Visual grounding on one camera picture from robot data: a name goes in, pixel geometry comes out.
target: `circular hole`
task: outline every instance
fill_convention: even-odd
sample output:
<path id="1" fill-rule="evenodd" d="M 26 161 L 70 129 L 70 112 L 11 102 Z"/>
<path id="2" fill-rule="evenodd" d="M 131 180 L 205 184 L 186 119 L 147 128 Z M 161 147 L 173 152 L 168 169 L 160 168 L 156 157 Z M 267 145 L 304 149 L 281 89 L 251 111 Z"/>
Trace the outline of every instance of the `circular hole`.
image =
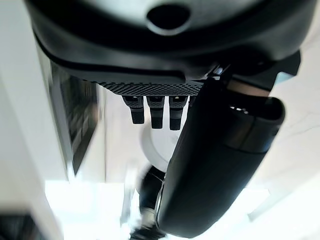
<path id="1" fill-rule="evenodd" d="M 147 26 L 160 35 L 175 35 L 187 28 L 190 14 L 188 8 L 178 4 L 156 6 L 146 16 Z"/>

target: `black plastic housing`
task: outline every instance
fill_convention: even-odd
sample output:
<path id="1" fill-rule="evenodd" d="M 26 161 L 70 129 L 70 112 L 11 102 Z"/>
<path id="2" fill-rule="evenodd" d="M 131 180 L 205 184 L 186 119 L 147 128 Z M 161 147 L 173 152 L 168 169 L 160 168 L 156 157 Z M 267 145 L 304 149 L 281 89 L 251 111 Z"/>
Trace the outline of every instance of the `black plastic housing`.
<path id="1" fill-rule="evenodd" d="M 156 221 L 194 238 L 228 210 L 263 160 L 285 118 L 282 102 L 205 83 L 190 108 L 158 197 Z"/>

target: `white surface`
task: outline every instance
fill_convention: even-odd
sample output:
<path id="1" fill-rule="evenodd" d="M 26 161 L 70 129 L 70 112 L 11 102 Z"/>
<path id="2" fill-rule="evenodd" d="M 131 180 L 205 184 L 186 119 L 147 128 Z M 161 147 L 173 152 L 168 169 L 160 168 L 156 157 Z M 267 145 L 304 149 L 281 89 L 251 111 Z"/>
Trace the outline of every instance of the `white surface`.
<path id="1" fill-rule="evenodd" d="M 48 92 L 30 20 L 20 0 L 0 2 L 0 74 L 39 176 L 65 180 Z"/>
<path id="2" fill-rule="evenodd" d="M 48 240 L 62 240 L 60 226 L 45 196 L 44 182 L 13 109 L 0 78 L 0 214 L 30 213 Z"/>

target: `black device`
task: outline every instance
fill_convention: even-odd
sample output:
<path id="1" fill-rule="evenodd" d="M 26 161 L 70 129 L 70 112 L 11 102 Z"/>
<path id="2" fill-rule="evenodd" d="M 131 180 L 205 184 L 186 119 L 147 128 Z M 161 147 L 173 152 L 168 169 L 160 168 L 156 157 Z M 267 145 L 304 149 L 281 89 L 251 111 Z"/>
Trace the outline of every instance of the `black device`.
<path id="1" fill-rule="evenodd" d="M 285 117 L 271 98 L 295 76 L 316 0 L 25 0 L 34 36 L 57 66 L 121 95 L 134 124 L 187 120 L 155 205 L 162 233 L 192 238 L 248 183 Z"/>

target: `black rubber tip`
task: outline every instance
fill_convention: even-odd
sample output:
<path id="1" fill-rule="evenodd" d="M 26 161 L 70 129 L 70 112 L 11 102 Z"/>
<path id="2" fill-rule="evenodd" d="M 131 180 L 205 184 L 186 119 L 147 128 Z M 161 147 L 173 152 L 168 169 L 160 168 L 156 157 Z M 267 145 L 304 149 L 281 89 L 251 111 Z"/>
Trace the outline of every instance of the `black rubber tip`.
<path id="1" fill-rule="evenodd" d="M 170 130 L 178 131 L 181 128 L 181 118 L 172 119 L 170 118 Z"/>
<path id="2" fill-rule="evenodd" d="M 144 124 L 145 123 L 145 112 L 143 111 L 135 111 L 135 109 L 131 109 L 131 117 L 133 124 Z"/>
<path id="3" fill-rule="evenodd" d="M 153 129 L 162 129 L 163 126 L 163 119 L 160 117 L 153 117 L 151 118 L 151 127 Z"/>

